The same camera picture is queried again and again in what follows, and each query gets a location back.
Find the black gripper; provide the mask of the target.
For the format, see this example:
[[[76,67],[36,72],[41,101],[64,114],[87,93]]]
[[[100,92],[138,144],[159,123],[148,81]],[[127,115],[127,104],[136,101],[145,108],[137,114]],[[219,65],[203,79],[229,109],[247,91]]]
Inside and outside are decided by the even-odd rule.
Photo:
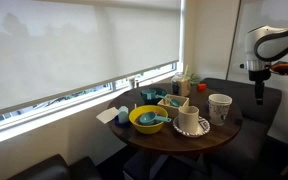
[[[271,72],[266,69],[263,71],[250,71],[249,80],[255,82],[255,99],[257,105],[263,105],[264,82],[271,77]]]

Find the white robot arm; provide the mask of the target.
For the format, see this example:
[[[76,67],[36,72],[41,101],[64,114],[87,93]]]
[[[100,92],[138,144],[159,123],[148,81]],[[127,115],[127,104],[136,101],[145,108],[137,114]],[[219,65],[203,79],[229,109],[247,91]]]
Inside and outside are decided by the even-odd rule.
[[[249,31],[245,39],[246,62],[241,69],[255,83],[255,99],[263,104],[265,81],[271,74],[288,75],[288,28],[261,26]]]

